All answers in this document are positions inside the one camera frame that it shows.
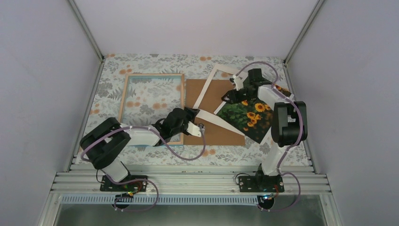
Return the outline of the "sunflower photo print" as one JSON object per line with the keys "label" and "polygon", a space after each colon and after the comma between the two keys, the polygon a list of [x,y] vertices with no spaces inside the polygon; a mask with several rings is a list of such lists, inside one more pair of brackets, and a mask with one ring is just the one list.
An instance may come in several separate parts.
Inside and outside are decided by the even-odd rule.
{"label": "sunflower photo print", "polygon": [[[293,98],[294,95],[288,90],[280,88],[283,94]],[[261,145],[271,137],[272,110],[258,100],[242,101],[237,104],[229,104],[223,101],[215,114]]]}

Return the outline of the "teal wooden picture frame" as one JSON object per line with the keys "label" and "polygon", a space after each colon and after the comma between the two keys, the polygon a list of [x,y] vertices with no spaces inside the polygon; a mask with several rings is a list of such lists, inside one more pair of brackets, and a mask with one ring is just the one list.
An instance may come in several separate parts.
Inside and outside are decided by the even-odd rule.
{"label": "teal wooden picture frame", "polygon": [[184,108],[183,74],[127,74],[118,121],[147,126],[166,118],[175,108]]}

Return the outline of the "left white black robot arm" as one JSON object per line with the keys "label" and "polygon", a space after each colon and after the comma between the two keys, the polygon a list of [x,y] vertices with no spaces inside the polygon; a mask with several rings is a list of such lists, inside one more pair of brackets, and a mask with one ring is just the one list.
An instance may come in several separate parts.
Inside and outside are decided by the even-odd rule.
{"label": "left white black robot arm", "polygon": [[182,134],[204,138],[204,126],[194,123],[199,113],[199,109],[175,108],[166,118],[148,126],[126,125],[114,117],[108,118],[81,139],[80,158],[101,170],[118,190],[124,191],[130,187],[131,177],[118,159],[122,150],[129,145],[164,145],[177,158],[186,160],[172,149],[169,142]]}

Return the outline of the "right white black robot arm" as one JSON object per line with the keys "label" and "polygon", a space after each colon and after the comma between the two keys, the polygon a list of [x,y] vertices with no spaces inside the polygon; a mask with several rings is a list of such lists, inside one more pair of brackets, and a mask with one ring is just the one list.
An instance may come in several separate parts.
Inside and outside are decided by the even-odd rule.
{"label": "right white black robot arm", "polygon": [[304,101],[294,101],[282,89],[262,76],[260,68],[250,69],[245,79],[233,75],[234,89],[227,91],[222,100],[229,104],[258,100],[272,110],[271,137],[273,146],[260,164],[263,174],[255,178],[255,186],[266,192],[273,185],[271,177],[281,174],[281,165],[290,149],[307,139],[307,106]]}

